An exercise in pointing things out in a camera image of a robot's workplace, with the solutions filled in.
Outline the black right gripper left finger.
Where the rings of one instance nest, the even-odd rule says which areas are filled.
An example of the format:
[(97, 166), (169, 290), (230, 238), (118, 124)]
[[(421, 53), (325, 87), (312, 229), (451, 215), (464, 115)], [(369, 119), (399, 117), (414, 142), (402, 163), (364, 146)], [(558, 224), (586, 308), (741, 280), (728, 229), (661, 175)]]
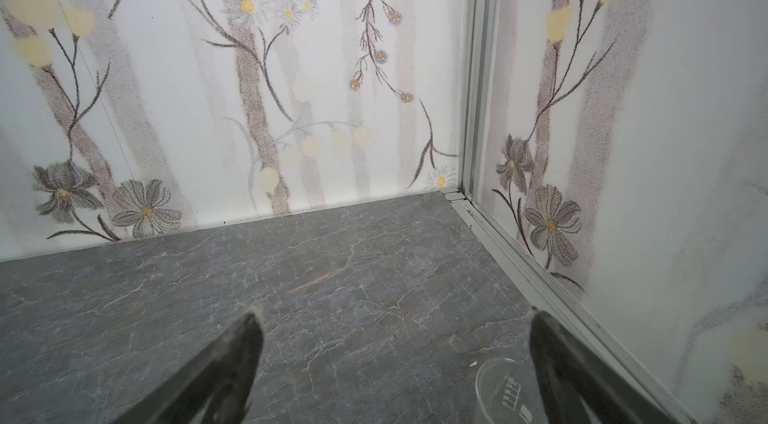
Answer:
[(250, 308), (117, 423), (242, 423), (265, 345), (263, 313)]

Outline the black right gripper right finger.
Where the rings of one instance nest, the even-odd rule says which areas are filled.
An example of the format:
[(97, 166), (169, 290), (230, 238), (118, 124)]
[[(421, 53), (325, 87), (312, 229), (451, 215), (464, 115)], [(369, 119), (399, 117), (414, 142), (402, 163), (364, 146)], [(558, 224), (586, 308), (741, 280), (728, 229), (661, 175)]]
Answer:
[(672, 423), (552, 315), (534, 314), (529, 335), (550, 423)]

